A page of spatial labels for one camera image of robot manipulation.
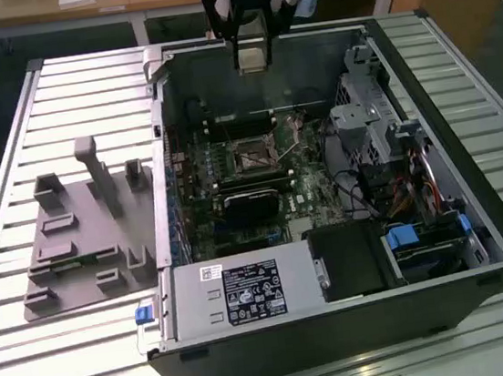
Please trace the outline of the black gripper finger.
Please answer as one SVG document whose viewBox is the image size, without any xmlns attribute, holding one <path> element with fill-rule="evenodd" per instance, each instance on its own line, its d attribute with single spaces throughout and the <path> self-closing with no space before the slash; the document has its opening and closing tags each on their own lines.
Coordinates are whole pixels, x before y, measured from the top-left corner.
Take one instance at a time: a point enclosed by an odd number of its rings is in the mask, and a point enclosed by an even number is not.
<svg viewBox="0 0 503 376">
<path fill-rule="evenodd" d="M 238 28 L 232 19 L 231 0 L 201 0 L 201 2 L 208 17 L 213 36 L 231 44 L 233 65 L 236 70 L 239 70 Z"/>
<path fill-rule="evenodd" d="M 272 42 L 280 34 L 287 33 L 293 21 L 293 5 L 285 0 L 269 0 L 262 7 L 262 19 L 266 42 L 266 64 L 272 64 Z"/>
</svg>

